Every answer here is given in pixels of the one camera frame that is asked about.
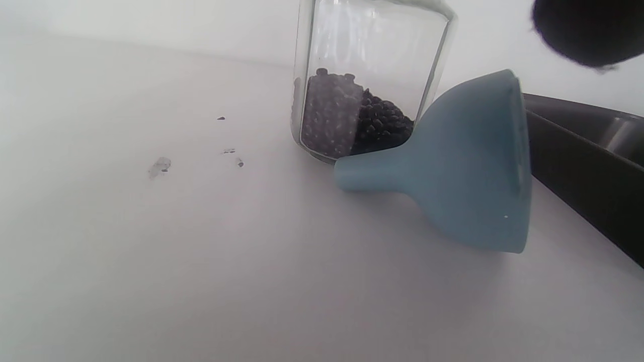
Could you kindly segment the person's left hand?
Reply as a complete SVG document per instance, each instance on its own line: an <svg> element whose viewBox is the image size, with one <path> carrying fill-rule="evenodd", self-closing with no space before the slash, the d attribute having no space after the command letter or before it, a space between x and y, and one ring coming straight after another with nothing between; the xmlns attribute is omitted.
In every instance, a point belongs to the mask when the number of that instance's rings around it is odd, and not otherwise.
<svg viewBox="0 0 644 362"><path fill-rule="evenodd" d="M586 68L643 53L642 1L534 1L531 20L554 53Z"/></svg>

